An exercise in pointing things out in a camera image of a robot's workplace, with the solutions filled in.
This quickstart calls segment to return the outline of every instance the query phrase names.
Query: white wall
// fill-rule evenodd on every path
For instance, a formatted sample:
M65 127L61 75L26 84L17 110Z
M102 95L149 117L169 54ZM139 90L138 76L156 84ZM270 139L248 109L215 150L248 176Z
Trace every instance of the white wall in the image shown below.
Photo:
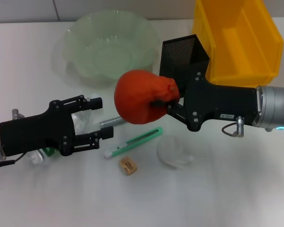
M57 21L53 0L0 0L0 23Z
M263 1L271 16L284 17L284 0ZM0 0L0 23L58 21L58 18L75 21L102 9L129 10L148 19L184 19L193 18L195 0Z

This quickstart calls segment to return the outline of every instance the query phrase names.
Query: blue led light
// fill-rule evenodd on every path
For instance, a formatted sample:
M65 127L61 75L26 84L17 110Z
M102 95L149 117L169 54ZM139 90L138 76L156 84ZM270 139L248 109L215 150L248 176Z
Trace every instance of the blue led light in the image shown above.
M278 130L284 130L283 126L277 127Z

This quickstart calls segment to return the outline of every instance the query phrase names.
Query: small wooden block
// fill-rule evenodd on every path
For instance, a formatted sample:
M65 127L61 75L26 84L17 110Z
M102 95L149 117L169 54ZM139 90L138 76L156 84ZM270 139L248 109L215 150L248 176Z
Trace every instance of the small wooden block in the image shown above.
M129 157L121 159L119 161L119 165L128 176L134 173L138 169L135 162L132 161Z

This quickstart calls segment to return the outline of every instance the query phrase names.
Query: green utility knife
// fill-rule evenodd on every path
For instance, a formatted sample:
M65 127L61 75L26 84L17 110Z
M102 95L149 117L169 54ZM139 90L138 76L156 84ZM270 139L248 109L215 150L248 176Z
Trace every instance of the green utility knife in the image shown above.
M108 149L104 153L104 157L106 159L110 159L111 157L117 156L123 152L126 152L130 149L133 149L163 133L163 129L161 127L155 128L151 131L148 131L138 137L135 137L127 142L121 143L113 148Z

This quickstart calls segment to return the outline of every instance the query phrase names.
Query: label sticker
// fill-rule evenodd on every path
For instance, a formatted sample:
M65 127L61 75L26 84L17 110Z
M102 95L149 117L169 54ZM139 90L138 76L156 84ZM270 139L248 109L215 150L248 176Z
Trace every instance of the label sticker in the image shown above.
M235 115L232 114L221 114L220 118L227 118L227 119L233 119L235 117Z

